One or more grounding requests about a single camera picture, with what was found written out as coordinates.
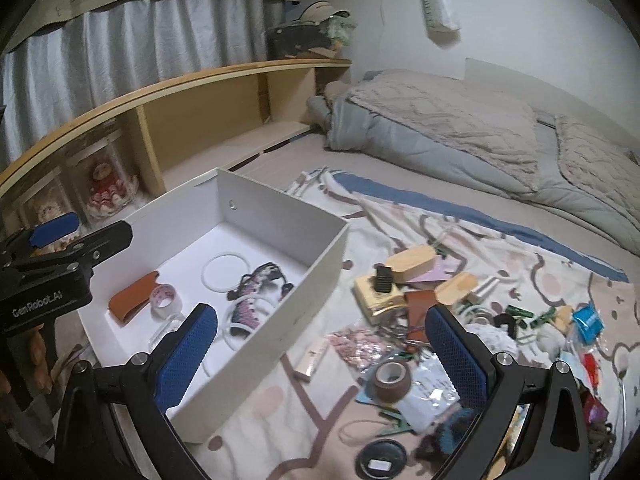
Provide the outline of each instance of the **white wall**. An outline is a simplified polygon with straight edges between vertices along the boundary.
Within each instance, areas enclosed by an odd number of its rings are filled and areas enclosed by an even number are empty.
[[[453,0],[462,22],[453,37],[427,32],[421,0],[329,1],[358,22],[344,52],[354,80],[383,68],[463,78],[471,57],[570,92],[640,137],[640,48],[587,0]]]

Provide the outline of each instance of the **screw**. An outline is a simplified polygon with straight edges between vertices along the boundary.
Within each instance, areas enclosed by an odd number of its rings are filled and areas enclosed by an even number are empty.
[[[82,374],[89,367],[88,361],[78,361],[73,367],[73,373]]]
[[[564,361],[557,361],[556,362],[556,369],[561,373],[561,374],[566,374],[569,373],[569,370],[571,368],[569,368],[569,365],[567,363],[565,363]]]
[[[513,357],[511,357],[507,352],[500,352],[495,360],[498,361],[502,366],[511,366],[513,364]]]
[[[146,354],[144,352],[138,352],[131,358],[131,364],[133,364],[134,366],[142,366],[144,363],[148,361],[148,359],[149,359],[149,354]]]

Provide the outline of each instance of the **patterned blanket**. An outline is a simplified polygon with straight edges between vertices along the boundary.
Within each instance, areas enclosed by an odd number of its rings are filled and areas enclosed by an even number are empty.
[[[380,420],[377,410],[354,402],[357,376],[331,349],[310,384],[297,381],[293,368],[314,338],[362,319],[351,291],[355,278],[370,273],[391,254],[424,244],[443,232],[447,232],[443,245],[461,261],[459,270],[472,272],[480,280],[500,278],[483,305],[495,314],[508,304],[542,314],[550,306],[576,307],[593,301],[605,324],[595,352],[601,368],[598,394],[610,412],[609,420],[617,420],[618,433],[622,432],[622,416],[616,414],[622,397],[616,364],[621,355],[630,362],[624,379],[628,443],[640,415],[640,328],[633,285],[600,277],[565,257],[471,222],[350,193],[329,171],[302,174],[288,192],[350,220],[342,275],[324,308],[254,394],[207,443],[191,447],[212,478],[354,478],[357,453],[380,427],[373,423],[350,426],[349,439],[342,428],[354,420]],[[551,364],[535,339],[520,345],[519,361],[533,366]],[[399,478],[430,478],[435,473],[430,464],[415,459],[419,436],[407,433],[393,438],[410,453]],[[620,439],[618,435],[607,469],[620,453]]]

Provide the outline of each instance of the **brown tape roll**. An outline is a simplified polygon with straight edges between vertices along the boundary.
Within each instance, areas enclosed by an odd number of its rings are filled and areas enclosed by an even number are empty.
[[[411,384],[411,370],[402,359],[379,364],[373,374],[373,391],[382,402],[398,402],[409,393]]]

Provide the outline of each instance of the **gray curtain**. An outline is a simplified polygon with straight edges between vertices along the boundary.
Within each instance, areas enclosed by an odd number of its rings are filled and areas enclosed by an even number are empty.
[[[128,0],[25,40],[0,60],[0,170],[97,105],[205,68],[265,60],[280,0]]]

